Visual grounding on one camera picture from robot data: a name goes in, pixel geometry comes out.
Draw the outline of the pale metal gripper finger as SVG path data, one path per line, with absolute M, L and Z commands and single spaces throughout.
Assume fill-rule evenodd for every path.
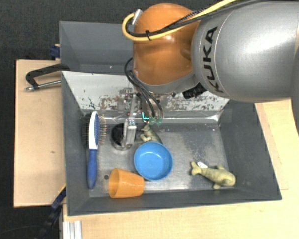
M 123 126 L 123 138 L 122 138 L 122 147 L 128 148 L 128 128 L 129 128 L 129 121 L 125 120 Z
M 134 119 L 128 119 L 128 146 L 132 146 L 135 142 L 137 125 Z

